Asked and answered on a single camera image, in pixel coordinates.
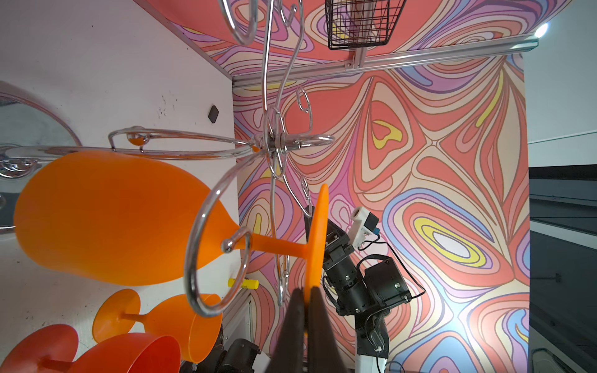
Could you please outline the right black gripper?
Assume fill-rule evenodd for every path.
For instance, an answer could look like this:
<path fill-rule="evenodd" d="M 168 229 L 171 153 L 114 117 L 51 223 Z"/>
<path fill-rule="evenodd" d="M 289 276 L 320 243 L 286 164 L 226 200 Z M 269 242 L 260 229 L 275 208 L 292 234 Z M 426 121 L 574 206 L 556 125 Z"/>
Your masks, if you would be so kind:
<path fill-rule="evenodd" d="M 354 298 L 358 292 L 359 276 L 356 265 L 351 259 L 354 247 L 349 242 L 346 231 L 327 220 L 323 272 L 330 288 L 334 289 L 338 298 Z"/>

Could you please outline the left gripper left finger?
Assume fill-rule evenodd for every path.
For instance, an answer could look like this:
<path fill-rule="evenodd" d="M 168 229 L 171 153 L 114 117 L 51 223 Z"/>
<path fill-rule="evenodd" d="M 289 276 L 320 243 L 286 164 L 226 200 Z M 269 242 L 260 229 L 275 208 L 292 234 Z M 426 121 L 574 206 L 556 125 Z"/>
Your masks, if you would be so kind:
<path fill-rule="evenodd" d="M 292 292 L 290 302 L 278 337 L 278 344 L 266 368 L 270 373 L 303 371 L 303 343 L 306 325 L 306 307 L 302 289 Z"/>

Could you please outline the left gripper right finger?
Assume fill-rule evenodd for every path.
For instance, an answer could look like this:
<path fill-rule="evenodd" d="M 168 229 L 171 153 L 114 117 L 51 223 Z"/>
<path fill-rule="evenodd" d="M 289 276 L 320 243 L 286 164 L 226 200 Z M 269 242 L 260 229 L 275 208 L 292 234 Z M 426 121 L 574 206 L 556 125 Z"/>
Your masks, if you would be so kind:
<path fill-rule="evenodd" d="M 309 371 L 347 372 L 337 348 L 321 290 L 313 288 L 309 300 Z"/>

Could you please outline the orange wine glass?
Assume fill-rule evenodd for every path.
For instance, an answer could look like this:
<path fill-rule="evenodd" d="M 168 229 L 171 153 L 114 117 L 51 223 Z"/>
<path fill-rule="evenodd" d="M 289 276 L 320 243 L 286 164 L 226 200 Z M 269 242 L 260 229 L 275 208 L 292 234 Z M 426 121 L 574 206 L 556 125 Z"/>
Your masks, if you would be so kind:
<path fill-rule="evenodd" d="M 306 261 L 304 301 L 320 286 L 329 188 L 322 186 L 305 244 L 253 233 L 238 225 L 220 199 L 236 178 L 230 169 L 207 187 L 169 163 L 116 152 L 63 156 L 36 173 L 17 199 L 14 223 L 21 249 L 36 264 L 122 286 L 182 279 L 191 309 L 221 315 L 239 293 L 247 267 L 217 304 L 203 300 L 197 272 L 236 250 Z"/>
<path fill-rule="evenodd" d="M 99 308 L 93 321 L 93 339 L 104 342 L 131 331 L 141 323 L 148 334 L 174 337 L 185 361 L 201 363 L 216 345 L 222 328 L 222 316 L 205 318 L 191 308 L 186 295 L 161 302 L 142 315 L 141 298 L 132 289 L 114 293 Z"/>

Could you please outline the red plastic wine glass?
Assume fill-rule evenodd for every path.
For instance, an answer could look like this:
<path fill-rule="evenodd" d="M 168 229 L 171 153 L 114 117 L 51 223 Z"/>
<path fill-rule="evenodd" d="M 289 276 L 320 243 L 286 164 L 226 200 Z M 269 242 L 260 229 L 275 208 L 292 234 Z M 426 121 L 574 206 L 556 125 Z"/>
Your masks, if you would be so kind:
<path fill-rule="evenodd" d="M 1 364 L 2 372 L 178 372 L 180 346 L 170 336 L 122 334 L 76 357 L 79 335 L 65 324 L 39 329 Z"/>

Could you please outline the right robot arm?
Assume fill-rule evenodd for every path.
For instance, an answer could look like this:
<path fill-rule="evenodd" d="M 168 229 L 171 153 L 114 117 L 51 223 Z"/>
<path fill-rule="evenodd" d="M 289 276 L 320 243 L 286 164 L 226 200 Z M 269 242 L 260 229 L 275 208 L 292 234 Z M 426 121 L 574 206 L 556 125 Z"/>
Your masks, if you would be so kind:
<path fill-rule="evenodd" d="M 373 253 L 354 263 L 354 252 L 384 241 L 379 218 L 366 208 L 354 209 L 351 221 L 348 231 L 328 222 L 322 286 L 338 315 L 354 317 L 354 370 L 384 372 L 392 363 L 385 318 L 392 309 L 424 295 L 426 289 L 407 270 L 395 249 L 390 250 L 391 256 Z"/>

